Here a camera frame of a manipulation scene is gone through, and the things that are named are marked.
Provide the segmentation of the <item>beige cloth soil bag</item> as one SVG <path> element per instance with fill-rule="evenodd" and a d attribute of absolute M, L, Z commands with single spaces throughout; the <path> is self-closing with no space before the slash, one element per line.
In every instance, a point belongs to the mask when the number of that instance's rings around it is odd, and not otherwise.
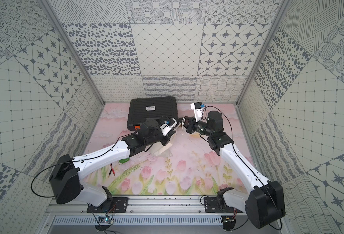
<path fill-rule="evenodd" d="M 155 157 L 167 157 L 168 154 L 165 153 L 166 151 L 168 151 L 174 144 L 175 142 L 175 138 L 177 136 L 177 132 L 179 131 L 178 128 L 183 129 L 183 120 L 186 118 L 186 116 L 184 116 L 183 118 L 180 118 L 178 120 L 178 124 L 177 126 L 173 129 L 173 131 L 176 131 L 170 138 L 170 141 L 163 146 L 161 143 L 156 143 L 155 145 L 152 146 L 151 148 L 151 154 Z"/>

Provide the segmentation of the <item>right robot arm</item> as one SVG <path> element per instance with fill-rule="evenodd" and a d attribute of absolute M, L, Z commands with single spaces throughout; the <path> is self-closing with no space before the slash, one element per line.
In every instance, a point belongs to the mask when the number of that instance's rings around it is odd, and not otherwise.
<path fill-rule="evenodd" d="M 245 213 L 258 229 L 281 221 L 286 215 L 284 190 L 278 181 L 270 181 L 261 174 L 239 151 L 233 139 L 224 131 L 223 114 L 210 111 L 206 121 L 183 117 L 179 122 L 189 134 L 207 137 L 209 147 L 233 169 L 247 192 L 240 195 L 234 188 L 226 187 L 217 192 L 221 210 L 236 209 Z"/>

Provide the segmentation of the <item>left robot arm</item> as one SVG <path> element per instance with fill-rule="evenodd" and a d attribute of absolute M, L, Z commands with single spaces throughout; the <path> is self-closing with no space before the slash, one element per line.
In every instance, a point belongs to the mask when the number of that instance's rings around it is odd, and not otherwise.
<path fill-rule="evenodd" d="M 96 152 L 71 158 L 61 156 L 49 178 L 56 203 L 59 205 L 72 201 L 81 201 L 95 207 L 111 204 L 112 195 L 106 187 L 88 184 L 84 178 L 89 174 L 116 161 L 146 151 L 150 146 L 161 143 L 166 146 L 178 122 L 170 118 L 163 123 L 147 120 L 135 132 L 121 136 L 119 140 Z"/>

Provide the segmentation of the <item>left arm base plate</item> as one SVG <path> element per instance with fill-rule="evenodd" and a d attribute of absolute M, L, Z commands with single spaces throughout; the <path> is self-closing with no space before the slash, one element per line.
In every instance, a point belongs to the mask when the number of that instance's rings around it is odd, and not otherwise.
<path fill-rule="evenodd" d="M 126 212 L 128 207 L 128 197 L 113 197 L 107 199 L 102 205 L 95 207 L 91 204 L 88 205 L 87 213 L 120 213 Z"/>

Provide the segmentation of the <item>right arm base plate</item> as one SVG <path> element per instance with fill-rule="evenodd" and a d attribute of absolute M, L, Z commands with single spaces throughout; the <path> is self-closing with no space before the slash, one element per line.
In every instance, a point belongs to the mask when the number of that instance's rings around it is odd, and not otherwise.
<path fill-rule="evenodd" d="M 242 213 L 241 210 L 227 206 L 222 199 L 217 197 L 202 196 L 200 202 L 204 205 L 206 213 Z"/>

